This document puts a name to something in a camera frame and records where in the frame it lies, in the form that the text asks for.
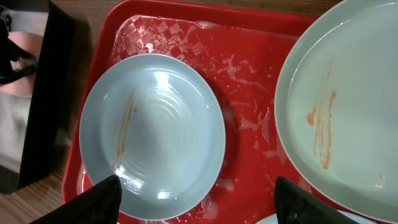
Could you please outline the light blue plate top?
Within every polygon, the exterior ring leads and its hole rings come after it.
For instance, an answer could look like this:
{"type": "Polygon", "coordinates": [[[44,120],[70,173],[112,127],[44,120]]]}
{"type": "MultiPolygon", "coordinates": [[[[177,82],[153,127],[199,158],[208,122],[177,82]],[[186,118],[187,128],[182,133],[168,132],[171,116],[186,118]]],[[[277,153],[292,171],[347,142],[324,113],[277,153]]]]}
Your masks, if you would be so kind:
{"type": "Polygon", "coordinates": [[[397,1],[342,1],[280,71],[275,123],[288,158],[331,201],[397,222],[397,1]]]}

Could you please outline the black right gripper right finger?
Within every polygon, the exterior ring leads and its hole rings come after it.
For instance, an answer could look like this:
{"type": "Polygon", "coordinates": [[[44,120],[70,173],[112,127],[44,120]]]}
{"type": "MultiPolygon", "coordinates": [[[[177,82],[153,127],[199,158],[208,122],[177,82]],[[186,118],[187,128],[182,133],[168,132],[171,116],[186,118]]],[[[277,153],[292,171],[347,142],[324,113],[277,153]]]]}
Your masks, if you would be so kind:
{"type": "Polygon", "coordinates": [[[279,224],[357,224],[285,177],[278,177],[274,206],[279,224]]]}

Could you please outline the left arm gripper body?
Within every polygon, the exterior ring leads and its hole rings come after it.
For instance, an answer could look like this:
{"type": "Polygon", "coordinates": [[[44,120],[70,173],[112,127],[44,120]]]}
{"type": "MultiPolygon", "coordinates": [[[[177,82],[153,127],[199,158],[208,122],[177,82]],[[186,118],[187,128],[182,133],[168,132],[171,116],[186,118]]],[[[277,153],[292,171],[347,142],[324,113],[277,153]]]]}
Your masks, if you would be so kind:
{"type": "Polygon", "coordinates": [[[1,84],[6,85],[37,70],[37,57],[9,38],[12,31],[28,31],[32,25],[29,12],[1,6],[1,84]]]}

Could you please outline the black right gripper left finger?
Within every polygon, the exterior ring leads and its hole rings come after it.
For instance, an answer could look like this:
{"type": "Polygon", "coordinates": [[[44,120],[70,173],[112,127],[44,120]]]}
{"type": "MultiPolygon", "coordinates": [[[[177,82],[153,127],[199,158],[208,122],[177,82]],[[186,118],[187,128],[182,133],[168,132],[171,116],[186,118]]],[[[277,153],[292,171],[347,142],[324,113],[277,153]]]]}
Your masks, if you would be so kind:
{"type": "Polygon", "coordinates": [[[121,196],[119,177],[111,175],[31,224],[116,224],[121,196]]]}

